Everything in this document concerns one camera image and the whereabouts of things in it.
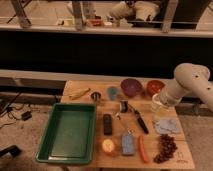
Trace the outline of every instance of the plastic container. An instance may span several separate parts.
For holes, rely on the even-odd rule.
[[[36,160],[45,163],[90,163],[95,123],[95,105],[56,103],[43,134]]]

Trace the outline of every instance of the white equipment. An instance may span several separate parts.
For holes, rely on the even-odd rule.
[[[192,92],[213,111],[213,86],[208,81],[210,71],[202,65],[183,63],[174,70],[174,79],[155,97],[162,106],[175,106]]]

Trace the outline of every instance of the remote control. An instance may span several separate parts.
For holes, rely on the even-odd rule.
[[[112,117],[110,114],[104,114],[103,124],[104,124],[104,135],[112,135]]]

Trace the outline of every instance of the orange bowl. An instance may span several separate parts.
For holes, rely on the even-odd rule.
[[[146,85],[146,91],[152,97],[154,94],[159,93],[165,84],[159,80],[151,80]]]

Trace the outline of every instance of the black handle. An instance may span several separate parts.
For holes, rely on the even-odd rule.
[[[146,125],[145,125],[143,119],[142,119],[141,117],[139,117],[137,120],[138,120],[139,125],[140,125],[141,128],[143,129],[143,131],[144,131],[146,134],[148,134],[148,133],[149,133],[149,130],[147,129],[147,127],[146,127]]]
[[[5,155],[6,153],[10,153],[13,157],[15,157],[21,153],[21,150],[16,145],[12,145],[0,151],[0,157]]]

